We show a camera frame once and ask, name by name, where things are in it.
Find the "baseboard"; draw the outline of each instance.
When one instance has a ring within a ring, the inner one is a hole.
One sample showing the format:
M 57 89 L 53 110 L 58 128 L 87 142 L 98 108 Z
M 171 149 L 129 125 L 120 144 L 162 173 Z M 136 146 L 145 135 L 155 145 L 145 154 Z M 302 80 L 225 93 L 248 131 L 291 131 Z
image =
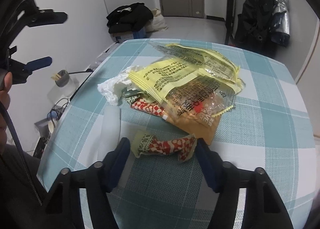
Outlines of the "baseboard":
M 215 16 L 206 16 L 206 19 L 216 20 L 216 21 L 222 21 L 225 22 L 223 17 L 215 17 Z

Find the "person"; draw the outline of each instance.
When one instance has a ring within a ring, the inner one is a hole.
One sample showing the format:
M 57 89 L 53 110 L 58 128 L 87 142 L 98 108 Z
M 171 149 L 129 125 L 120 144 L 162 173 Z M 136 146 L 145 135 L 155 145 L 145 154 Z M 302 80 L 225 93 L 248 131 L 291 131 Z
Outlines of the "person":
M 6 109 L 10 105 L 8 94 L 12 86 L 12 73 L 4 78 L 0 101 Z M 0 115 L 0 217 L 1 228 L 34 228 L 35 215 L 40 204 L 33 192 L 15 146 L 7 144 L 7 124 Z M 40 160 L 25 153 L 26 161 L 39 196 L 47 192 L 36 178 Z

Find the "table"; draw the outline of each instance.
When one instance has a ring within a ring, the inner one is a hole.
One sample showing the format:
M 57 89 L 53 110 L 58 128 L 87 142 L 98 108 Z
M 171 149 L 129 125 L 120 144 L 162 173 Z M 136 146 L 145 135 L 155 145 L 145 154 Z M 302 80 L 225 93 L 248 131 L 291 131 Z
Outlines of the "table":
M 88 78 L 63 114 L 44 151 L 38 178 L 49 190 L 58 172 L 84 169 L 96 161 L 105 98 L 97 84 L 131 65 L 148 65 L 161 58 L 148 39 L 119 46 Z M 223 114 L 210 149 L 238 168 L 263 167 L 275 184 L 292 219 L 301 229 L 311 208 L 316 183 L 316 155 L 307 110 L 287 68 L 272 59 L 242 49 L 201 41 L 152 39 L 162 43 L 217 50 L 241 66 L 246 88 L 236 108 Z M 133 139 L 147 130 L 160 140 L 185 132 L 163 119 L 121 103 L 121 136 Z M 84 223 L 92 228 L 85 190 L 81 190 Z M 176 155 L 130 154 L 119 185 L 108 199 L 120 229 L 207 228 L 218 194 L 206 185 L 196 158 L 179 163 Z M 241 228 L 245 190 L 234 228 Z

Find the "cardboard box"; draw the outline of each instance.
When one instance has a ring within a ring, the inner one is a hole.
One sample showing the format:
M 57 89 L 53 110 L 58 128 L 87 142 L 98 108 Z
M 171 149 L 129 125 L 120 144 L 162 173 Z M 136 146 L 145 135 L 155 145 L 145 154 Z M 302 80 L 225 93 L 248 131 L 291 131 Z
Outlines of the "cardboard box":
M 143 27 L 140 31 L 127 31 L 122 33 L 114 33 L 112 34 L 112 39 L 115 42 L 123 43 L 124 41 L 130 39 L 140 39 L 146 38 L 146 29 Z

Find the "pile of clothes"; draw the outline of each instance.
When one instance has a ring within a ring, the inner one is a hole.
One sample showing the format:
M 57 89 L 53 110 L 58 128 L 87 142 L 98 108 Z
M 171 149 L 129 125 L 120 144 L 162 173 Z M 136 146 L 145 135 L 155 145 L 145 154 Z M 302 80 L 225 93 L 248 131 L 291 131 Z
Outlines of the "pile of clothes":
M 140 31 L 146 23 L 153 19 L 153 14 L 144 3 L 120 6 L 107 16 L 109 33 Z

